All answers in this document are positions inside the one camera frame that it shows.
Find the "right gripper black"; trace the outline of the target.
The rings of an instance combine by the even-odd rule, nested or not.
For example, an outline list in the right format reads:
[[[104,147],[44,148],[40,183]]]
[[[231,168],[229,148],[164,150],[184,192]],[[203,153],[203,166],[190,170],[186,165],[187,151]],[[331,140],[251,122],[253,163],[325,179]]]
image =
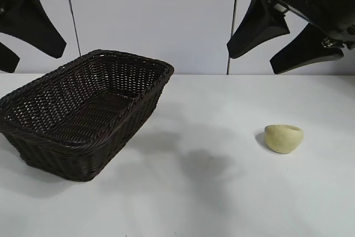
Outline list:
[[[354,47],[354,0],[251,0],[227,43],[229,57],[239,58],[270,39],[290,34],[285,20],[290,10],[309,24],[270,59],[275,74],[338,60],[344,56],[344,45]]]

